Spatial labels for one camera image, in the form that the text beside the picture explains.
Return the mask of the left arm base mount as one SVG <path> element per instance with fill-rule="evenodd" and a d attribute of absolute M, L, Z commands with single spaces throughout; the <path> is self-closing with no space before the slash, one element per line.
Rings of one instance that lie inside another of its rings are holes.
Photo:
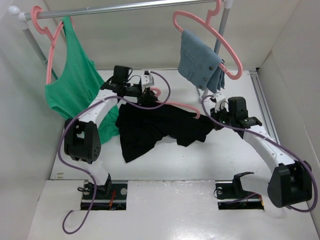
<path fill-rule="evenodd" d="M 93 184 L 85 181 L 84 186 L 78 187 L 77 190 L 82 193 L 80 209 L 88 210 L 94 196 Z M 97 189 L 91 210 L 125 211 L 127 208 L 127 193 L 128 181 L 112 181 L 111 188 L 107 192 Z"/>

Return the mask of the black t shirt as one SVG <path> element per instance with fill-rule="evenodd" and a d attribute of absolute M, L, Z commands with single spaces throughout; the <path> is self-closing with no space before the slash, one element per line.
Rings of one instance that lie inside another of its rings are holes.
<path fill-rule="evenodd" d="M 205 115 L 198 119 L 195 116 L 195 113 L 169 104 L 153 110 L 122 104 L 115 126 L 118 127 L 124 161 L 129 163 L 146 154 L 167 136 L 183 147 L 196 141 L 205 142 L 214 123 Z"/>

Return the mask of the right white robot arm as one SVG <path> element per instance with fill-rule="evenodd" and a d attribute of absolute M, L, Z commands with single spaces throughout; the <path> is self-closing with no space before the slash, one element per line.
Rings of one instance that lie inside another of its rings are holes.
<path fill-rule="evenodd" d="M 318 189 L 311 166 L 291 150 L 279 145 L 265 130 L 262 122 L 250 117 L 243 97 L 225 98 L 215 93 L 209 98 L 215 106 L 208 116 L 216 131 L 228 128 L 248 143 L 268 166 L 271 177 L 257 176 L 252 171 L 237 173 L 231 183 L 216 184 L 220 199 L 246 199 L 249 194 L 264 195 L 277 208 L 293 209 L 295 204 L 318 201 Z"/>

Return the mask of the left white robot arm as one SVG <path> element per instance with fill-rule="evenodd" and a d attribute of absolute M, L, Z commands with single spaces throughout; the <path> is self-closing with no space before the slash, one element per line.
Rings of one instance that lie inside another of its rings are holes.
<path fill-rule="evenodd" d="M 99 160 L 102 140 L 98 128 L 121 98 L 134 97 L 139 102 L 148 97 L 156 99 L 150 89 L 154 86 L 151 71 L 146 70 L 141 74 L 138 83 L 130 83 L 129 79 L 129 67 L 115 66 L 113 75 L 99 85 L 96 97 L 83 113 L 65 122 L 64 153 L 74 161 L 68 166 L 89 176 L 84 192 L 96 194 L 103 199 L 111 194 L 112 183 L 110 174 Z"/>

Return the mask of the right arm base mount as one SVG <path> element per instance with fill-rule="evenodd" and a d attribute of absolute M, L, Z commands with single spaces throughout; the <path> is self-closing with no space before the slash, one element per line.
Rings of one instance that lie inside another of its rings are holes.
<path fill-rule="evenodd" d="M 253 172 L 235 174 L 232 180 L 217 180 L 213 191 L 218 210 L 264 210 L 261 195 L 244 190 L 241 179 Z"/>

